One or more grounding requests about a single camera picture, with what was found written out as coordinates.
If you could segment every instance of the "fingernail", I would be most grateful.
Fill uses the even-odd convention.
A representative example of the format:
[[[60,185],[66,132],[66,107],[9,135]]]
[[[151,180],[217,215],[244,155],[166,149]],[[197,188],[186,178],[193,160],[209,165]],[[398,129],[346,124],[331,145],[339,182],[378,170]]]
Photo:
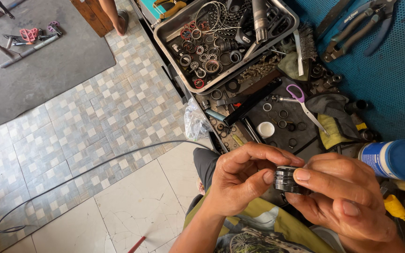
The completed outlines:
[[[274,180],[274,175],[270,171],[263,174],[263,181],[265,181],[265,183],[267,185],[271,184],[273,182],[273,180]]]
[[[349,201],[344,201],[343,202],[343,212],[349,216],[357,216],[357,215],[359,215],[360,211],[354,203],[351,203]]]
[[[296,178],[300,181],[308,181],[311,178],[311,173],[307,170],[299,169],[296,171]]]

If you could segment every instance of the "sandal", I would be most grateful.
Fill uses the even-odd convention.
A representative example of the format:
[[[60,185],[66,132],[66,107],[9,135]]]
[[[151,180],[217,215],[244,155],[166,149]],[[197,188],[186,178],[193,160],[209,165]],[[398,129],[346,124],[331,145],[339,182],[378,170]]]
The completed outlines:
[[[127,15],[127,11],[124,9],[118,10],[118,15],[124,19],[124,34],[127,32],[127,23],[129,22],[129,16]]]

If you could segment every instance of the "scissors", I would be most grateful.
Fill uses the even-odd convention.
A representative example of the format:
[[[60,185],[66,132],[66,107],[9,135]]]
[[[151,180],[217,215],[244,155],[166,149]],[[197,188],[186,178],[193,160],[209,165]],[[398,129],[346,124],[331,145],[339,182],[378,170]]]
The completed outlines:
[[[300,98],[298,98],[298,96],[296,96],[293,92],[290,91],[291,86],[295,86],[296,88],[299,89],[299,91],[301,92]],[[315,123],[315,125],[317,125],[317,127],[319,127],[329,137],[330,136],[329,133],[318,122],[317,118],[315,118],[315,116],[311,112],[309,112],[309,110],[307,109],[306,104],[304,103],[305,98],[304,98],[304,92],[302,92],[302,89],[295,84],[290,84],[289,86],[287,86],[287,91],[290,93],[290,95],[292,95],[292,97],[294,99],[296,99],[301,104],[302,110],[306,113],[307,117],[309,117],[312,120],[312,122]]]

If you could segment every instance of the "metal tray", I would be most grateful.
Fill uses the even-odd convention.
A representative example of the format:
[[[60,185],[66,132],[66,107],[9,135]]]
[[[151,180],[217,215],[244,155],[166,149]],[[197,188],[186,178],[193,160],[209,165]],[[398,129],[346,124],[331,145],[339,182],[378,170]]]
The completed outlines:
[[[177,64],[174,55],[169,51],[166,46],[171,40],[175,39],[180,35],[180,31],[185,24],[190,23],[194,20],[196,12],[200,7],[209,2],[208,0],[196,0],[193,3],[189,4],[182,10],[180,10],[176,15],[173,15],[171,18],[168,18],[166,21],[159,24],[154,30],[154,38],[159,44],[163,53],[167,56],[168,60],[171,62],[172,66],[176,70],[179,77],[182,79],[183,83],[190,92],[198,94],[207,94],[213,87],[215,87],[222,79],[226,78],[232,72],[235,72],[237,69],[241,68],[243,65],[256,58],[256,56],[261,55],[265,50],[270,48],[272,45],[278,43],[283,38],[287,37],[293,31],[295,31],[299,26],[299,17],[281,0],[269,0],[268,4],[272,4],[281,9],[284,13],[289,14],[294,20],[294,26],[288,31],[284,32],[281,36],[275,38],[272,41],[268,41],[265,45],[262,45],[261,48],[257,49],[254,53],[249,55],[247,58],[243,59],[238,64],[232,66],[228,70],[224,71],[221,75],[207,82],[205,86],[201,89],[193,88],[190,85],[191,80],[187,78],[183,73],[183,69],[180,65]]]

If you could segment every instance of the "spray can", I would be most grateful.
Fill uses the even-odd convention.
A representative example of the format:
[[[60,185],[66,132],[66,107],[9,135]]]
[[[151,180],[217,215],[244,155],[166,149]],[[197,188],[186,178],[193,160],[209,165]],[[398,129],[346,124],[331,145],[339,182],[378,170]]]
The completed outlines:
[[[405,139],[369,143],[360,150],[358,159],[378,176],[405,181]]]

